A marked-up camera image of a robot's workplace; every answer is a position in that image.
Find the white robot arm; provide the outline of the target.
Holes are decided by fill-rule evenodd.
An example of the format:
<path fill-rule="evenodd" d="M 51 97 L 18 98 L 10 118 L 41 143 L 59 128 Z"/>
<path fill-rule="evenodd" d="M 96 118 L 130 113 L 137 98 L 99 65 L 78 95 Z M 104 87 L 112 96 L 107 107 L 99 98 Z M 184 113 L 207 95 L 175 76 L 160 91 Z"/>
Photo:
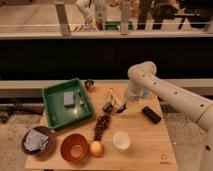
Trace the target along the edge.
<path fill-rule="evenodd" d="M 166 82 L 156 73 L 157 67 L 152 61 L 131 66 L 127 72 L 126 98 L 129 101 L 139 100 L 145 97 L 144 91 L 149 90 L 197 123 L 208 134 L 200 171 L 213 171 L 213 100 Z"/>

